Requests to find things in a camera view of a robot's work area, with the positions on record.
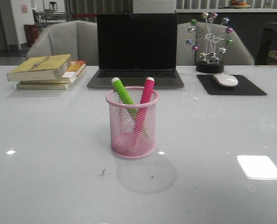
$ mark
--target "bowl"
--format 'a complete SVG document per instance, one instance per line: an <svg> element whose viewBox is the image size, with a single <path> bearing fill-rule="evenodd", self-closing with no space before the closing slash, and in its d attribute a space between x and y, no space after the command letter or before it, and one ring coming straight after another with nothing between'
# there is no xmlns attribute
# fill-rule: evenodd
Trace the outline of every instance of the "bowl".
<svg viewBox="0 0 277 224"><path fill-rule="evenodd" d="M233 8L249 8L251 5L231 5Z"/></svg>

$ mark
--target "ferris wheel ornament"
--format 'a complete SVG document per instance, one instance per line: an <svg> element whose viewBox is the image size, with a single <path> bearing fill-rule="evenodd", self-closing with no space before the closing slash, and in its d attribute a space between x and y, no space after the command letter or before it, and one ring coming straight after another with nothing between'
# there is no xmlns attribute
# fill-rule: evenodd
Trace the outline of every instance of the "ferris wheel ornament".
<svg viewBox="0 0 277 224"><path fill-rule="evenodd" d="M220 73L224 71L224 64L223 62L217 57L217 53L219 54L225 54L227 49L226 46L233 43L233 40L231 38L222 39L220 37L220 34L226 33L231 34L233 32L232 27L226 27L224 29L224 26L229 22L229 18L225 17L222 19L222 22L219 26L212 27L213 21L217 17L217 13L208 13L203 12L202 18L206 20L206 27L207 30L200 32L195 30L193 26L197 25L197 20L192 19L190 24L192 26L188 27L188 33L198 32L202 33L205 36L196 40L187 39L186 44L192 45L192 51L197 52L199 51L199 46L201 44L204 44L204 50L199 54L200 60L196 63L196 70L204 73Z"/></svg>

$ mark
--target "green highlighter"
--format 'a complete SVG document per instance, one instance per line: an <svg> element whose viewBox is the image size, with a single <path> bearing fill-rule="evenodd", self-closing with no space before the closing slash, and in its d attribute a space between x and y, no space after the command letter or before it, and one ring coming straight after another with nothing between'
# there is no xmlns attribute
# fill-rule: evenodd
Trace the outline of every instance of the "green highlighter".
<svg viewBox="0 0 277 224"><path fill-rule="evenodd" d="M127 90L125 89L123 83L121 82L121 80L118 77L114 77L111 80L111 83L114 86L117 93L119 94L123 104L134 104L134 102L132 101L129 93L127 92ZM127 110L130 113L131 117L133 119L135 119L136 114L137 114L137 109L127 109Z"/></svg>

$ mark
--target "laptop keyboard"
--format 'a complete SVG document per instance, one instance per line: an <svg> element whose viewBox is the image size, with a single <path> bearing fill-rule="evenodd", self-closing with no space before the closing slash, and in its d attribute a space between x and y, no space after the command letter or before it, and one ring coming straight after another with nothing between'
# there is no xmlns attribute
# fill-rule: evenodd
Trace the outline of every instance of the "laptop keyboard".
<svg viewBox="0 0 277 224"><path fill-rule="evenodd" d="M97 77L175 78L176 76L172 70L101 70Z"/></svg>

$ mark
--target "ornament base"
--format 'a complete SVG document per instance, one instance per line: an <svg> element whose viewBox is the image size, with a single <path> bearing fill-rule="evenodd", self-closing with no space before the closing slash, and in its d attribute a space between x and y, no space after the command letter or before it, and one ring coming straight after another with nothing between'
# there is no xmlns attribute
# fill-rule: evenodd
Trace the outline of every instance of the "ornament base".
<svg viewBox="0 0 277 224"><path fill-rule="evenodd" d="M196 62L196 71L204 72L204 73L221 73L224 72L224 64L220 62L218 64L208 64L204 61Z"/></svg>

